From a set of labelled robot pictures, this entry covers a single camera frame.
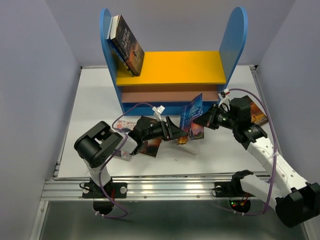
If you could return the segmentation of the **A Tale of Two Cities book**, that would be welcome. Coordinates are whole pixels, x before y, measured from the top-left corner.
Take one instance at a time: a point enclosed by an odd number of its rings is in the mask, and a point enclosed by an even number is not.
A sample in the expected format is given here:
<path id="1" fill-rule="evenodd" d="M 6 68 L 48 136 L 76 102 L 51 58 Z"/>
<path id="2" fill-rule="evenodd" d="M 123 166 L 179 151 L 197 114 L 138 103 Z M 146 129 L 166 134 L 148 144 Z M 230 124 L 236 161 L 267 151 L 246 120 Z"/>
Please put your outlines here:
<path id="1" fill-rule="evenodd" d="M 111 40 L 120 50 L 134 77 L 140 76 L 145 52 L 121 14 L 116 27 L 116 35 Z"/>

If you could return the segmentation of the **Little Women book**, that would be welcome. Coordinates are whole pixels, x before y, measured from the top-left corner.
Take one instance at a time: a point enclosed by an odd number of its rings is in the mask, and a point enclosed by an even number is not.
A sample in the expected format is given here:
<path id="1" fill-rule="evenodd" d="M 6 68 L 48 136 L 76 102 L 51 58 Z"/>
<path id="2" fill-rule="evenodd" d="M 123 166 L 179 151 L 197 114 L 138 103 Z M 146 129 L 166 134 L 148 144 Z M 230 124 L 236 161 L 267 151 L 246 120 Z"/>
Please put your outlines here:
<path id="1" fill-rule="evenodd" d="M 131 159 L 131 153 L 135 150 L 137 144 L 131 137 L 127 137 L 127 140 L 125 141 L 124 145 L 119 150 L 119 147 L 122 145 L 122 143 L 125 140 L 125 136 L 133 130 L 135 126 L 135 122 L 131 121 L 125 121 L 125 120 L 118 120 L 114 123 L 113 129 L 117 130 L 120 135 L 123 137 L 121 143 L 116 147 L 116 153 L 115 157 L 120 158 L 122 160 L 129 161 Z"/>

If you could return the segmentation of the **Animal Farm book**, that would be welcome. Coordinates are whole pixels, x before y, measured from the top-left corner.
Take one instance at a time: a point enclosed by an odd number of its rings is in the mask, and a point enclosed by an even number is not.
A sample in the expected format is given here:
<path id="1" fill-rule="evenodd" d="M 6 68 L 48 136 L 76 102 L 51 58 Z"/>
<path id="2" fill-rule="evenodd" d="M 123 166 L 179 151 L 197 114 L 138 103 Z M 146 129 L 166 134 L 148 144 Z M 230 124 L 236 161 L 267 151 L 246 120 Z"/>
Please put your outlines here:
<path id="1" fill-rule="evenodd" d="M 108 40 L 108 43 L 111 44 L 111 47 L 112 47 L 113 51 L 115 52 L 115 54 L 117 55 L 118 60 L 122 63 L 124 68 L 127 70 L 128 74 L 131 77 L 133 77 L 134 76 L 133 72 L 131 71 L 131 69 L 127 65 L 126 61 L 124 60 L 120 50 L 114 45 L 114 43 L 112 41 L 112 39 L 116 36 L 116 31 L 117 31 L 116 28 L 117 28 L 117 24 L 119 21 L 119 17 L 120 17 L 120 15 L 115 15 L 115 16 L 111 17 L 110 28 L 109 28 L 108 35 L 107 35 L 107 40 Z"/>

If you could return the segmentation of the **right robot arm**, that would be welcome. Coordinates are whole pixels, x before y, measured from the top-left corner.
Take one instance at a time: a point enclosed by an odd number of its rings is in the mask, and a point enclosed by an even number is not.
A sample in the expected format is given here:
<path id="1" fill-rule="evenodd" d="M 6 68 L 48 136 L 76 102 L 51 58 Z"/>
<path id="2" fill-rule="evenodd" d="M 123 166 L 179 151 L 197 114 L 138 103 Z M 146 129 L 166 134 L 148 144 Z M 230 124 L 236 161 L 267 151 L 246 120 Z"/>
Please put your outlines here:
<path id="1" fill-rule="evenodd" d="M 320 214 L 320 185 L 309 183 L 277 152 L 267 133 L 251 121 L 250 103 L 234 98 L 229 109 L 213 104 L 194 123 L 216 130 L 230 129 L 235 140 L 270 174 L 266 182 L 249 170 L 238 171 L 231 181 L 220 183 L 218 194 L 223 197 L 253 195 L 275 210 L 280 221 L 292 228 Z"/>

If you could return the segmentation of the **Jane Eyre book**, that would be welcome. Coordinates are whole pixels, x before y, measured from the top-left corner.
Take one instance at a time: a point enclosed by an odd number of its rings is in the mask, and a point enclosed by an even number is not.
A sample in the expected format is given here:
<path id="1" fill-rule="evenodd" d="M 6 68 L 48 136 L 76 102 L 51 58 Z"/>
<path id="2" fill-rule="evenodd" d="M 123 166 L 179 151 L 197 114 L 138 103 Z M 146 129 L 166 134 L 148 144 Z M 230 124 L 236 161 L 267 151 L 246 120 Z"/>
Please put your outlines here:
<path id="1" fill-rule="evenodd" d="M 181 110 L 179 127 L 187 133 L 187 136 L 177 140 L 178 145 L 185 145 L 188 141 L 200 140 L 205 137 L 204 127 L 194 120 L 203 114 L 203 95 L 198 94 L 190 103 L 184 105 Z"/>

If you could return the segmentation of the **Three Days to See book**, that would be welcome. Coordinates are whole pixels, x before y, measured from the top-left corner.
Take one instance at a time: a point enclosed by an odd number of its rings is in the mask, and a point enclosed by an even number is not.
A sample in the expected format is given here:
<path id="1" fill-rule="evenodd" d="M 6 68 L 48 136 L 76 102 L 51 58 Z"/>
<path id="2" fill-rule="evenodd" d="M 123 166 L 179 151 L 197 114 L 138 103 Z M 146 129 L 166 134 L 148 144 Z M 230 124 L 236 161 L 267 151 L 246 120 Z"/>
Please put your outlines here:
<path id="1" fill-rule="evenodd" d="M 150 118 L 147 116 L 142 116 L 141 118 L 146 119 L 150 125 L 154 125 L 157 123 L 157 120 L 154 118 Z M 155 158 L 157 156 L 161 142 L 162 139 L 160 137 L 150 139 L 147 141 L 147 143 L 144 144 L 144 148 L 141 149 L 139 153 Z"/>

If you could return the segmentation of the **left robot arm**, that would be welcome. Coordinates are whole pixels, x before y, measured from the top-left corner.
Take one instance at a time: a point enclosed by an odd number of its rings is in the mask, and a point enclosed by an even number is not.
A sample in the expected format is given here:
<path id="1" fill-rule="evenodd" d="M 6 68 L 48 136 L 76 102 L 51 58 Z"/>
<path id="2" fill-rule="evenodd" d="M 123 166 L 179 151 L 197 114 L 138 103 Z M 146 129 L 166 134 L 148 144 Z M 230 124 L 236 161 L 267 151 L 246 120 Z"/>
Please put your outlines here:
<path id="1" fill-rule="evenodd" d="M 162 139 L 172 141 L 186 137 L 187 132 L 176 126 L 169 116 L 157 120 L 146 116 L 140 117 L 129 132 L 112 130 L 111 126 L 100 121 L 78 138 L 74 149 L 85 162 L 90 172 L 89 182 L 81 183 L 84 199 L 109 197 L 124 199 L 127 196 L 121 191 L 127 183 L 114 183 L 106 165 L 116 153 L 122 151 L 131 156 L 137 155 L 148 144 L 149 140 Z"/>

